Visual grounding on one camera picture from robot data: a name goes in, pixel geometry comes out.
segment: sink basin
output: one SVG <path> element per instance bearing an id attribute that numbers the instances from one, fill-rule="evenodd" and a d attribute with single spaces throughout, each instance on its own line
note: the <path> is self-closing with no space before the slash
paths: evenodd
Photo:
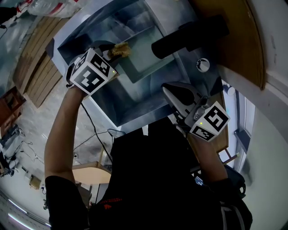
<path id="1" fill-rule="evenodd" d="M 219 75 L 212 62 L 211 71 L 203 74 L 197 70 L 197 60 L 208 58 L 202 50 L 183 49 L 161 60 L 151 49 L 152 43 L 196 19 L 187 0 L 105 0 L 99 4 L 103 6 L 87 6 L 97 10 L 54 51 L 61 58 L 56 56 L 52 60 L 57 68 L 64 60 L 67 69 L 72 59 L 95 41 L 128 42 L 131 55 L 116 66 L 119 76 L 84 101 L 106 128 L 128 133 L 171 114 L 161 89 L 166 82 L 193 83 L 203 95 L 209 95 Z M 70 20 L 82 20 L 83 15 L 80 11 Z"/>

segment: sink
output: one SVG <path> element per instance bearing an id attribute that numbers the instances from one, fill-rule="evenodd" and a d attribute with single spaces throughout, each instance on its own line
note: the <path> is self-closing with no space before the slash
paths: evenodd
<path id="1" fill-rule="evenodd" d="M 213 81 L 219 75 L 215 71 L 215 65 L 211 63 L 211 71 L 204 74 L 210 79 L 208 83 L 204 82 L 205 78 L 196 69 L 197 60 L 203 57 L 202 50 L 190 53 L 181 50 L 161 60 L 151 49 L 152 43 L 192 20 L 194 12 L 187 0 L 159 0 L 158 3 L 154 0 L 106 2 L 107 4 L 103 3 L 102 8 L 75 27 L 54 52 L 56 55 L 60 54 L 59 60 L 64 60 L 63 65 L 67 69 L 73 58 L 84 53 L 92 42 L 104 40 L 115 44 L 128 43 L 131 55 L 122 58 L 116 66 L 119 76 L 84 101 L 88 110 L 106 128 L 128 133 L 173 113 L 161 89 L 161 85 L 166 82 L 193 83 L 203 95 L 209 95 Z M 170 14 L 177 15 L 170 24 L 171 18 L 167 19 L 167 10 L 170 10 Z M 56 58 L 52 60 L 58 67 Z"/>

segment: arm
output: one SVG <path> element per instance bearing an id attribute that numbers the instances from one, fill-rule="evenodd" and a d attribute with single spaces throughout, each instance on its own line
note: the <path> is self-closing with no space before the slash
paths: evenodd
<path id="1" fill-rule="evenodd" d="M 216 182 L 228 178 L 226 169 L 219 159 L 214 147 L 210 142 L 193 137 L 193 144 L 196 149 L 201 172 L 207 182 Z"/>
<path id="2" fill-rule="evenodd" d="M 72 173 L 74 135 L 84 93 L 70 88 L 61 104 L 45 146 L 45 178 L 58 176 L 75 183 Z"/>

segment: led light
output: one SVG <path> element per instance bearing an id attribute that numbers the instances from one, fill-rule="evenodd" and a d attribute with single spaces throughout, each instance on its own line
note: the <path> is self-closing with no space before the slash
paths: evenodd
<path id="1" fill-rule="evenodd" d="M 17 220 L 14 216 L 12 216 L 10 213 L 8 213 L 8 216 L 10 216 L 12 219 L 14 219 L 15 221 L 17 221 L 19 224 L 23 225 L 24 227 L 30 229 L 30 230 L 34 230 L 33 228 L 27 226 L 26 224 L 22 223 L 21 221 Z"/>
<path id="2" fill-rule="evenodd" d="M 22 212 L 24 212 L 24 213 L 26 213 L 27 214 L 27 212 L 24 210 L 24 209 L 22 209 L 22 208 L 20 208 L 17 204 L 15 204 L 12 200 L 8 200 L 8 201 L 10 201 L 12 204 L 14 204 L 17 208 L 19 208 Z"/>

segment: black t-shirt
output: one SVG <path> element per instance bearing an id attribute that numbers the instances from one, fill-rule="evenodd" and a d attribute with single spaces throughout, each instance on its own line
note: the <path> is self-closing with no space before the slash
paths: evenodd
<path id="1" fill-rule="evenodd" d="M 209 186 L 195 183 L 189 171 L 191 149 L 176 129 L 167 125 L 134 131 L 115 139 L 113 172 L 103 199 L 89 212 L 69 180 L 46 178 L 46 199 L 52 229 L 153 228 L 223 229 L 221 202 L 240 211 L 245 229 L 252 216 L 230 179 Z M 228 227 L 237 218 L 231 214 Z"/>

